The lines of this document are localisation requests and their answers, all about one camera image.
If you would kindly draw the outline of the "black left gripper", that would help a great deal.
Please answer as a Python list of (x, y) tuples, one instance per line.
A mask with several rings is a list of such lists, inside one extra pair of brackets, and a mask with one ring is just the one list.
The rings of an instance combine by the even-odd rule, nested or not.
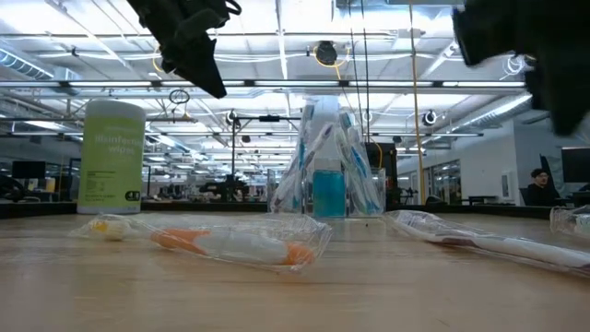
[(216, 99), (227, 95), (214, 58), (216, 42), (207, 31), (229, 19), (225, 0), (126, 0), (159, 42), (161, 68), (178, 75)]

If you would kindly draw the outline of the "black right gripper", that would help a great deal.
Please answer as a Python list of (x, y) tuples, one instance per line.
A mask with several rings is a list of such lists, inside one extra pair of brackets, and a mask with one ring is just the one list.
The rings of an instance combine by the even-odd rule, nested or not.
[(454, 35), (468, 66), (534, 57), (526, 89), (556, 135), (572, 135), (590, 113), (590, 0), (466, 0), (454, 9)]

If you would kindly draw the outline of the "green white toothbrush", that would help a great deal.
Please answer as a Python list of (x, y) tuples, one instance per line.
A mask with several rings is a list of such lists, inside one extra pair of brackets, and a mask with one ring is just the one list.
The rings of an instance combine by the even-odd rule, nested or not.
[(567, 209), (554, 207), (549, 214), (553, 233), (563, 233), (590, 241), (590, 205)]
[(348, 143), (350, 150), (350, 157), (352, 162), (351, 181), (354, 188), (355, 205), (359, 213), (369, 215), (366, 209), (366, 202), (364, 199), (364, 189), (362, 184), (363, 166), (361, 161), (361, 153), (366, 152), (364, 143), (361, 140), (360, 132), (354, 127), (347, 130)]

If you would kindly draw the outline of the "purple white toothbrush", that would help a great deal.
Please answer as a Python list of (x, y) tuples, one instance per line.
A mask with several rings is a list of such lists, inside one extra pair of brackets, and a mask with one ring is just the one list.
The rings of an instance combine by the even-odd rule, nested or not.
[(382, 220), (388, 228), (425, 243), (463, 248), (590, 278), (587, 252), (486, 232), (422, 211), (386, 212)]
[(305, 158), (304, 158), (304, 165), (303, 165), (303, 175), (302, 175), (302, 181), (301, 181), (301, 193), (302, 193), (302, 207), (304, 206), (304, 193), (305, 193), (305, 178), (306, 178), (306, 172), (307, 172), (307, 167), (310, 165), (310, 163), (313, 161), (314, 155), (316, 154), (316, 152), (323, 146), (324, 144), (324, 140), (328, 137), (330, 137), (334, 132), (334, 126), (332, 124), (327, 124), (324, 126), (324, 128), (322, 129), (322, 134), (320, 137), (317, 137), (313, 143), (311, 145), (307, 144), (307, 149), (306, 149), (306, 153), (305, 153)]

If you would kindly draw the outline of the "orange white toothbrush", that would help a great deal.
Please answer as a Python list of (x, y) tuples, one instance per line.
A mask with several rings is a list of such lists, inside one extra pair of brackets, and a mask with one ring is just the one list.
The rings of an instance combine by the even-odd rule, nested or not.
[(113, 242), (144, 240), (212, 260), (296, 272), (321, 257), (332, 233), (328, 224), (302, 214), (142, 213), (100, 214), (69, 235)]

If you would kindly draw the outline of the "person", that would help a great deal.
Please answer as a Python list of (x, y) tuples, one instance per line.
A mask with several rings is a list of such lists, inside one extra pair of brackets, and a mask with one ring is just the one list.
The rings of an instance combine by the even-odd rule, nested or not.
[(554, 187), (547, 171), (537, 168), (531, 171), (530, 176), (532, 183), (521, 190), (521, 196), (526, 206), (558, 207), (565, 205), (565, 201)]

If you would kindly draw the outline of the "long ceiling light bar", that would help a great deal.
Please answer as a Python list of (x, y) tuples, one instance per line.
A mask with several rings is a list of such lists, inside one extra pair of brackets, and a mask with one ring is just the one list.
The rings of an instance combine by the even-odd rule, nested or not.
[[(409, 88), (416, 85), (419, 88), (523, 88), (520, 81), (417, 81), (409, 80), (224, 80), (226, 88), (335, 88), (335, 87), (370, 87), (370, 88)], [(186, 80), (129, 80), (129, 81), (0, 81), (0, 88), (160, 88), (193, 87), (194, 84)]]

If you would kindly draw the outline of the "black background robot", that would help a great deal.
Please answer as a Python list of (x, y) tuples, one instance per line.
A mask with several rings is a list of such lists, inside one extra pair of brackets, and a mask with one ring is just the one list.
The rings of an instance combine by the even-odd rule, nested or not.
[(223, 203), (237, 200), (237, 196), (244, 199), (248, 196), (250, 187), (236, 175), (227, 175), (221, 182), (208, 182), (199, 187), (200, 193), (211, 193), (219, 196), (219, 201)]

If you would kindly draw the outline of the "clear acrylic organizer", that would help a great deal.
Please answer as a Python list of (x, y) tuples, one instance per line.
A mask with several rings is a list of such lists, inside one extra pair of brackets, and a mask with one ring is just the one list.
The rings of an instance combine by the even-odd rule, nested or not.
[[(364, 214), (360, 214), (357, 209), (354, 206), (354, 202), (351, 198), (351, 184), (348, 178), (348, 173), (342, 169), (344, 176), (345, 176), (345, 183), (346, 183), (346, 212), (345, 212), (345, 216), (343, 218), (347, 218), (347, 217), (373, 217), (373, 216), (378, 216), (378, 215), (364, 215)], [(384, 169), (380, 170), (380, 176), (381, 176), (381, 180), (382, 180), (382, 185), (381, 185), (381, 190), (382, 190), (382, 194), (383, 194), (383, 212), (384, 212), (384, 203), (385, 203), (385, 193), (384, 193), (384, 188), (385, 188), (385, 171)], [(301, 210), (301, 214), (306, 214), (312, 217), (314, 216), (314, 212), (313, 212), (313, 176), (310, 176), (308, 174), (308, 172), (306, 172), (306, 178), (305, 178), (305, 193), (304, 193), (304, 206)], [(273, 196), (273, 194), (275, 193), (275, 190), (269, 194), (269, 200), (268, 200), (268, 210), (269, 209), (269, 203), (270, 200)], [(343, 219), (343, 218), (319, 218), (319, 219)]]

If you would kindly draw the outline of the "black desk monitor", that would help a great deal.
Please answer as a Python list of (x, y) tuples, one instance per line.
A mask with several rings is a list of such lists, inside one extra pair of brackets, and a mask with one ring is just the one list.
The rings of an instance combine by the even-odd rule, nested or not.
[(11, 175), (16, 179), (42, 179), (46, 174), (45, 161), (14, 160)]

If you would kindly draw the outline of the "black cabinet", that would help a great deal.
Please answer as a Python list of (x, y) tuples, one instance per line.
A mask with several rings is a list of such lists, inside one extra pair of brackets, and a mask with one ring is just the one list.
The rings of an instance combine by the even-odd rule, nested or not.
[(401, 196), (397, 180), (397, 150), (395, 143), (366, 143), (368, 160), (372, 169), (385, 171), (385, 203), (388, 211), (397, 205)]

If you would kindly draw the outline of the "silver ceiling air duct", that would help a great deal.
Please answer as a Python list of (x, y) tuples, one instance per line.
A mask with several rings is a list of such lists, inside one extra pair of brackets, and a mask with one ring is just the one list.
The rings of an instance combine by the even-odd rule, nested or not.
[(53, 74), (41, 67), (0, 48), (0, 66), (12, 69), (33, 80), (52, 80)]
[(500, 125), (502, 122), (526, 113), (531, 109), (532, 96), (530, 94), (523, 93), (517, 96), (509, 96), (501, 101), (486, 105), (482, 114), (453, 127), (451, 133), (458, 134), (468, 130), (483, 130), (494, 125)]

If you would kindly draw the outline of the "black wall monitor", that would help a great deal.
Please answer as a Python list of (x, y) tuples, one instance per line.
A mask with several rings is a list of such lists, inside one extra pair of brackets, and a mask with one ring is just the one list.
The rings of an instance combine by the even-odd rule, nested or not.
[(561, 161), (565, 183), (590, 183), (590, 148), (563, 148)]

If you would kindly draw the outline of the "black metal stand frame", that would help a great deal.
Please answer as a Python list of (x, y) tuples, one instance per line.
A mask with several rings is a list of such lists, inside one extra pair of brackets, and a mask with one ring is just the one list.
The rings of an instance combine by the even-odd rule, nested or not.
[[(244, 120), (241, 129), (244, 129), (251, 121), (258, 121), (260, 123), (278, 123), (281, 121), (287, 122), (287, 116), (280, 116), (276, 114), (267, 114), (259, 116), (239, 116), (240, 120)], [(231, 175), (235, 175), (235, 159), (236, 159), (236, 136), (237, 130), (235, 127), (231, 128)]]

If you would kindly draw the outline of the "black aluminium table frame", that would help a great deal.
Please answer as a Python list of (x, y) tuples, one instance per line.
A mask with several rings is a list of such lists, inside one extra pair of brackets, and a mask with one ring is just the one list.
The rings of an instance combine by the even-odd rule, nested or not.
[[(549, 219), (550, 207), (517, 207), (506, 205), (475, 205), (475, 206), (449, 206), (449, 205), (395, 205), (388, 208), (394, 210), (415, 210), (432, 214), (482, 214), (525, 219)], [(264, 203), (190, 203), (172, 202), (155, 203), (144, 202), (141, 204), (142, 212), (247, 212), (264, 213), (267, 206)], [(59, 203), (1, 203), (0, 219), (16, 219), (26, 217), (39, 217), (50, 215), (76, 214), (77, 204), (74, 202)]]

